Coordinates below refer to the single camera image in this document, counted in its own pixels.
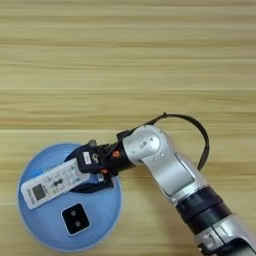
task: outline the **table surface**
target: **table surface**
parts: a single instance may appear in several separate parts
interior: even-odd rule
[[[15,188],[53,143],[113,142],[163,111],[197,117],[211,155],[203,173],[256,231],[255,0],[0,0],[0,248],[61,255],[22,226]],[[159,124],[196,164],[203,140]],[[114,232],[82,255],[199,255],[145,168],[120,175]]]

